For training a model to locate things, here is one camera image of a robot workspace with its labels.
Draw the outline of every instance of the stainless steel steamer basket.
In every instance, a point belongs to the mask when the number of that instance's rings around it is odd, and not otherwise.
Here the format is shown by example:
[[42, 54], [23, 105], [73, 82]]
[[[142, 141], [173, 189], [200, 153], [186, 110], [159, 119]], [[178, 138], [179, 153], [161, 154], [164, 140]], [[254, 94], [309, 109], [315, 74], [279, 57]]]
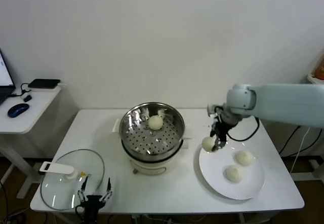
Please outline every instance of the stainless steel steamer basket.
[[[163, 126], [159, 130], [148, 127], [148, 119], [159, 115]], [[182, 145], [184, 121], [173, 107], [148, 102], [129, 110], [121, 119], [119, 134], [126, 153], [144, 163], [158, 163], [174, 156]]]

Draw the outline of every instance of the white plate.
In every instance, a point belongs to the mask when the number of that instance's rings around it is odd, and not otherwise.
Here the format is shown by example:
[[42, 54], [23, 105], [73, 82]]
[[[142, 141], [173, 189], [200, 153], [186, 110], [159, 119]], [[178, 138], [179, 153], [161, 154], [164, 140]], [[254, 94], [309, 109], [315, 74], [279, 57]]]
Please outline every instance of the white plate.
[[[253, 151], [244, 143], [229, 141], [228, 144], [216, 151], [206, 152], [201, 149], [199, 165], [208, 184], [220, 194], [235, 200], [246, 200], [258, 194], [264, 185], [264, 171], [256, 155], [254, 163], [249, 167], [241, 166], [236, 162], [235, 154], [239, 151]], [[244, 178], [239, 183], [232, 183], [225, 176], [225, 169], [230, 165], [239, 165], [243, 168]]]

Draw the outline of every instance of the laptop screen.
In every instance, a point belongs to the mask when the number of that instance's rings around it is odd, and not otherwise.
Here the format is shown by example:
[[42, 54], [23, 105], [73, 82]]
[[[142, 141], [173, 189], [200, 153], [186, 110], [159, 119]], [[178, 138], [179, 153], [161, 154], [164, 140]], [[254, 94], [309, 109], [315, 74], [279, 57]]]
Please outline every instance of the laptop screen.
[[0, 53], [0, 86], [13, 86], [14, 83], [10, 78], [4, 59]]

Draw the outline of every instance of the steamed bun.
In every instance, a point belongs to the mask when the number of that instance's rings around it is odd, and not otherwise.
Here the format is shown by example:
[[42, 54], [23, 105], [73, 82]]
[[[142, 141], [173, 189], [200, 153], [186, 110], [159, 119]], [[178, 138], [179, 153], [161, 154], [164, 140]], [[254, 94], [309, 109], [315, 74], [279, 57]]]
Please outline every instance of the steamed bun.
[[152, 116], [148, 119], [148, 127], [152, 130], [159, 130], [163, 126], [163, 119], [158, 116]]
[[213, 151], [213, 147], [215, 146], [215, 140], [212, 137], [205, 137], [202, 140], [202, 148], [206, 151], [206, 152], [211, 152]]
[[248, 167], [254, 163], [254, 156], [249, 151], [240, 151], [235, 154], [236, 160], [242, 166]]
[[233, 183], [239, 183], [244, 177], [244, 172], [241, 167], [232, 165], [225, 169], [225, 174], [228, 180]]

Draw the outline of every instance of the black cable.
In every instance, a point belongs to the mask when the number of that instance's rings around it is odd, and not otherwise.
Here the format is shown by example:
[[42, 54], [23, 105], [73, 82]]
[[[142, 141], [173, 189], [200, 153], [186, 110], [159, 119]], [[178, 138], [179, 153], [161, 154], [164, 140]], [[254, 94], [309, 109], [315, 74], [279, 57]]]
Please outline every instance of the black cable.
[[77, 205], [76, 207], [75, 207], [75, 214], [76, 214], [76, 216], [81, 220], [81, 221], [83, 221], [83, 218], [82, 218], [82, 216], [80, 215], [80, 213], [77, 211], [77, 209], [79, 208], [79, 207], [81, 207], [80, 205]]
[[23, 91], [25, 91], [25, 92], [30, 92], [31, 90], [24, 90], [23, 88], [22, 88], [22, 86], [23, 85], [29, 85], [29, 83], [22, 83], [21, 85], [20, 85], [20, 89], [21, 89], [21, 94], [23, 94]]
[[[308, 150], [309, 148], [311, 148], [313, 145], [315, 145], [315, 143], [318, 141], [318, 139], [319, 139], [319, 137], [320, 137], [320, 135], [322, 134], [322, 131], [323, 131], [323, 129], [321, 129], [320, 131], [319, 131], [319, 134], [318, 134], [318, 136], [317, 136], [317, 138], [314, 140], [314, 142], [312, 143], [312, 144], [310, 144], [308, 147], [306, 147], [305, 149], [302, 149], [300, 152], [304, 152], [305, 150]], [[293, 154], [290, 154], [289, 156], [287, 156], [287, 157], [292, 157], [293, 155], [295, 155], [295, 154], [297, 154], [298, 152], [295, 152], [295, 153], [293, 153]]]
[[47, 213], [45, 212], [45, 221], [44, 221], [44, 224], [47, 223]]
[[8, 197], [7, 197], [7, 193], [6, 193], [6, 189], [4, 187], [4, 185], [2, 184], [2, 182], [0, 181], [1, 187], [5, 193], [5, 198], [6, 198], [6, 221], [8, 220], [8, 216], [9, 216], [9, 207], [8, 207]]
[[179, 221], [178, 219], [171, 217], [171, 222], [173, 222], [172, 220], [175, 220], [177, 223], [182, 223], [181, 221]]
[[255, 121], [257, 121], [257, 128], [253, 131], [253, 133], [248, 137], [248, 138], [245, 138], [245, 139], [234, 139], [232, 136], [229, 135], [229, 133], [227, 133], [227, 136], [232, 139], [232, 140], [235, 140], [235, 141], [238, 141], [238, 142], [243, 142], [243, 141], [247, 141], [249, 139], [251, 139], [255, 133], [258, 131], [259, 127], [260, 127], [260, 120], [259, 118], [257, 117], [254, 117], [255, 118]]
[[108, 217], [107, 223], [110, 224], [110, 219], [115, 216], [115, 215], [110, 215], [110, 217]]
[[15, 216], [9, 217], [10, 223], [14, 223], [16, 221], [17, 224], [26, 224], [27, 219], [24, 213], [19, 213]]
[[300, 125], [297, 126], [297, 128], [292, 132], [292, 134], [289, 136], [289, 138], [287, 139], [285, 145], [283, 146], [283, 148], [280, 150], [279, 155], [284, 151], [284, 149], [286, 148], [289, 140], [294, 136], [294, 134], [297, 132], [297, 130], [300, 129]]
[[18, 97], [18, 96], [22, 96], [23, 94], [25, 94], [25, 93], [31, 91], [31, 90], [24, 90], [24, 89], [22, 88], [23, 85], [29, 85], [29, 83], [22, 83], [22, 84], [20, 85], [20, 90], [21, 90], [21, 94], [20, 94], [20, 95], [19, 95], [19, 94], [11, 94], [11, 95], [9, 95], [8, 97]]

